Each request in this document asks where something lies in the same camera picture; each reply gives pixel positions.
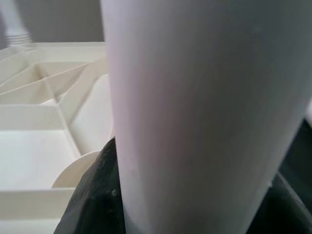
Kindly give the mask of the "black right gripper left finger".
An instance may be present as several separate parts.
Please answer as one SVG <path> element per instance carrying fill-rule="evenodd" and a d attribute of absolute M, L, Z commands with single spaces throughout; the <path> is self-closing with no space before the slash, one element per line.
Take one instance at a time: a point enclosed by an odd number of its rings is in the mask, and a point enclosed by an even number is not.
<path fill-rule="evenodd" d="M 71 196 L 56 234 L 124 234 L 115 139 L 103 147 Z"/>

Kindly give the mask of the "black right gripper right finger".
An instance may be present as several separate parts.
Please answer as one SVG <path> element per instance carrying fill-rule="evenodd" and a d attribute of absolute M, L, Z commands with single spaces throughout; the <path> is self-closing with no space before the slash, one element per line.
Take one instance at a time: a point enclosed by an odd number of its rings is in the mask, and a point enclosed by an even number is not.
<path fill-rule="evenodd" d="M 248 234 L 310 234 L 312 215 L 281 173 L 277 173 Z"/>

